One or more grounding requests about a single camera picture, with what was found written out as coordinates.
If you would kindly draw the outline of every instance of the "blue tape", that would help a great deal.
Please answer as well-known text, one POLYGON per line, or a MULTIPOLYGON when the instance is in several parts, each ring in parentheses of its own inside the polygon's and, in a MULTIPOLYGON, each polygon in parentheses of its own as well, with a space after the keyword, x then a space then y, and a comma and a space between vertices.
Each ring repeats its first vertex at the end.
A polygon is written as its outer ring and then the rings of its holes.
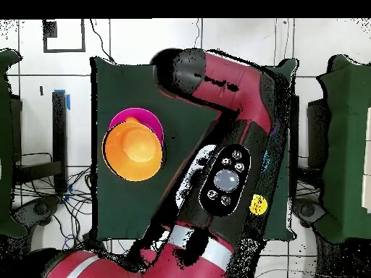
MULTIPOLYGON (((70 197, 69 196, 64 196, 64 199, 66 200, 66 201, 69 201, 70 200, 70 197)), ((64 204, 64 202, 63 202, 63 199, 60 201, 60 203, 59 203, 59 205, 63 205, 64 204)))
MULTIPOLYGON (((66 90, 54 90, 54 92, 58 93, 66 93, 66 90)), ((70 100, 70 95, 66 95, 66 109, 71 110, 71 100, 70 100)))
POLYGON ((71 110, 70 95, 69 94, 66 96, 66 107, 67 107, 67 110, 71 110))

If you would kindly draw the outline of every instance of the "white tiled floor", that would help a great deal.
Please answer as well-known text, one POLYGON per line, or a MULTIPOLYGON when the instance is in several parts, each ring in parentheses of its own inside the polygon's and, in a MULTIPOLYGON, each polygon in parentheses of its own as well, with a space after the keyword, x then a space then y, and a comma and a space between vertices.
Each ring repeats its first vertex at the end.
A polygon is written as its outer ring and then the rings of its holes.
MULTIPOLYGON (((56 89, 66 90, 66 94, 70 94, 71 97, 71 110, 67 110, 68 164, 82 167, 91 163, 91 84, 89 76, 86 76, 91 73, 89 58, 90 56, 107 58, 101 50, 101 41, 93 32, 90 20, 84 22, 86 52, 45 54, 41 20, 20 20, 19 33, 18 20, 11 22, 0 20, 0 49, 18 50, 20 46, 23 57, 20 62, 20 88, 18 65, 14 65, 7 72, 12 91, 20 93, 23 100, 23 152, 51 153, 51 92, 56 89), (43 96, 39 91, 40 86, 43 86, 43 96)), ((201 36, 197 38, 199 30, 196 22, 197 18, 93 20, 93 26, 103 40, 104 50, 111 54, 118 64, 148 64, 156 52, 165 48, 191 48, 195 41, 196 47, 200 47, 201 36)), ((70 32, 71 36, 67 41, 52 38, 55 40, 54 44, 68 48, 72 41, 77 41, 78 25, 78 20, 70 23, 59 22, 57 26, 59 33, 70 32)), ((262 65, 278 64, 282 59, 294 56, 300 64, 298 76, 316 76, 324 73, 329 58, 335 54, 346 53, 362 63, 371 60, 370 34, 362 29, 356 20, 205 18, 203 25, 203 49, 220 49, 262 65)), ((320 84, 314 78, 298 77, 296 94, 300 96, 299 155, 305 157, 308 155, 307 104, 322 98, 323 93, 320 84)), ((47 157, 37 159, 47 161, 47 157)), ((300 165, 305 166, 306 162, 306 159, 299 159, 300 165)), ((74 174, 81 170, 78 167, 70 167, 69 173, 74 174)), ((87 187, 84 185, 82 179, 78 190, 86 190, 87 187)), ((19 197, 16 197, 15 203, 20 204, 19 197)), ((86 212, 90 210, 91 205, 88 204, 82 209, 86 212)), ((61 206, 57 216, 64 225, 64 233, 69 235, 71 223, 68 212, 61 206)), ((82 233, 88 231, 91 216, 79 215, 79 220, 82 221, 82 233)), ((268 242, 257 267, 256 276, 262 274, 258 278, 312 278, 310 272, 315 270, 315 257, 310 256, 316 255, 313 231, 301 227, 294 216, 292 228, 298 235, 295 240, 289 243, 268 242), (291 270, 309 273, 288 273, 285 271, 288 266, 291 270)), ((61 248, 63 243, 64 238, 54 219, 50 225, 38 227, 33 248, 46 246, 61 248)), ((120 240, 120 243, 124 249, 128 249, 133 241, 120 240)), ((113 252, 123 253, 117 240, 113 242, 113 252)))

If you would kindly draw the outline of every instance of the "black frame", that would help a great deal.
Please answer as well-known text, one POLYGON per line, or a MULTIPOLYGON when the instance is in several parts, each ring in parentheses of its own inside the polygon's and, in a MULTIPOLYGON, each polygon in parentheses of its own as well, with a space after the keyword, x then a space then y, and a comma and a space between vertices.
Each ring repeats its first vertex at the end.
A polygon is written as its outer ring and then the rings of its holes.
POLYGON ((85 22, 81 20, 81 49, 48 49, 47 38, 53 37, 48 35, 46 31, 47 21, 43 20, 43 52, 44 53, 58 53, 58 52, 85 52, 85 22))

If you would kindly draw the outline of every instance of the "small yellow object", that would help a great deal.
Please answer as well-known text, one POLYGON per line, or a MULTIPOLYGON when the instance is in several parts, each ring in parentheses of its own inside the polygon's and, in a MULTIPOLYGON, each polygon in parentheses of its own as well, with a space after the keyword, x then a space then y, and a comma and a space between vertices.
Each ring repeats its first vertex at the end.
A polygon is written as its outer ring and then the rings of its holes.
POLYGON ((135 117, 128 117, 125 121, 126 122, 137 122, 137 123, 140 123, 135 117))
POLYGON ((254 194, 249 208, 252 214, 261 215, 267 210, 268 202, 263 196, 254 194))

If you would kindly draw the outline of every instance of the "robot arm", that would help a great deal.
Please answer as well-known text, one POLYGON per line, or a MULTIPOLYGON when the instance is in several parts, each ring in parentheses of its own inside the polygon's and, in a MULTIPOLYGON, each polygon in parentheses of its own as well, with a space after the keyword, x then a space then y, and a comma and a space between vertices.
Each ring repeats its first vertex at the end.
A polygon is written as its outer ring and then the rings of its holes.
MULTIPOLYGON (((126 260, 143 259, 143 270, 130 272, 115 264, 105 272, 115 271, 110 275, 115 278, 226 278, 246 220, 263 223, 249 206, 275 122, 275 82, 263 68, 201 49, 167 49, 152 64, 163 94, 219 115, 173 177, 146 234, 130 249, 126 260)), ((248 257, 257 260, 262 232, 252 227, 242 240, 251 240, 248 257)), ((84 253, 82 262, 94 256, 84 253)), ((83 278, 109 278, 101 276, 106 264, 99 263, 89 263, 90 274, 84 271, 83 278)), ((48 278, 57 277, 51 271, 48 278)))

